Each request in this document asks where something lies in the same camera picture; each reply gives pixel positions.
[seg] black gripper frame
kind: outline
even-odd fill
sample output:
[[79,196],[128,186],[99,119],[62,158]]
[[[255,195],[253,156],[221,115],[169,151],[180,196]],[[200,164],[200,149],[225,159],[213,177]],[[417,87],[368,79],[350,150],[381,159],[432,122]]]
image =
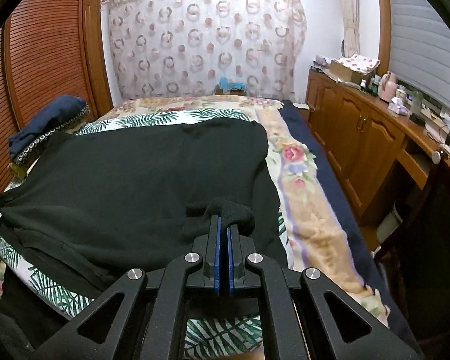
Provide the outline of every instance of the black gripper frame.
[[236,225],[221,229],[217,216],[190,252],[164,269],[123,275],[31,359],[181,360],[190,299],[217,294],[258,299],[266,360],[419,358],[320,271],[249,259],[253,241]]

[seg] navy blue pillow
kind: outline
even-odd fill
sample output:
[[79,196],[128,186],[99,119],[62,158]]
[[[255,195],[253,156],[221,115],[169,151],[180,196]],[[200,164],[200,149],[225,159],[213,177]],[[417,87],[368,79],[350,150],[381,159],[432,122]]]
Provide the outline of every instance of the navy blue pillow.
[[84,99],[61,95],[43,107],[18,133],[8,139],[8,152],[13,161],[30,143],[47,131],[68,123],[87,106]]

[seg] chair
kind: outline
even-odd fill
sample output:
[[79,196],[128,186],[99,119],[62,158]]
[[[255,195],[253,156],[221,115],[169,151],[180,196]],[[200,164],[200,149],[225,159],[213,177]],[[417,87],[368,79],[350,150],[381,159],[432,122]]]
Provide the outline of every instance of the chair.
[[424,352],[434,347],[432,359],[450,359],[448,161],[442,158],[433,166],[416,207],[373,253],[378,265],[387,253],[398,262],[391,291]]

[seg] navy blue bed sheet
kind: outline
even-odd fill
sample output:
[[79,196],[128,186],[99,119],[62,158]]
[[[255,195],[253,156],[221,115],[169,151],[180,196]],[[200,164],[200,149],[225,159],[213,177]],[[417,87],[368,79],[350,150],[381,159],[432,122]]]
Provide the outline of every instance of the navy blue bed sheet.
[[292,103],[284,102],[280,114],[287,124],[292,137],[306,144],[310,152],[317,157],[315,159],[315,164],[318,168],[317,179],[335,212],[340,226],[346,232],[355,268],[359,275],[363,277],[365,283],[372,288],[376,288],[380,292],[384,304],[390,307],[390,316],[388,318],[390,330],[410,345],[424,359],[425,356],[415,340],[405,317],[392,299],[377,267],[370,257],[370,252],[365,245],[359,226],[322,146],[313,137],[310,128]]

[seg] wooden wardrobe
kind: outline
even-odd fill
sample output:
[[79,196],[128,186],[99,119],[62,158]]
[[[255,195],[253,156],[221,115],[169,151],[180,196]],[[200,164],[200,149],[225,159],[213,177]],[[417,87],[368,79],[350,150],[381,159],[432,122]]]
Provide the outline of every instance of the wooden wardrobe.
[[23,0],[0,30],[0,192],[8,138],[60,95],[86,100],[93,119],[113,107],[100,0]]

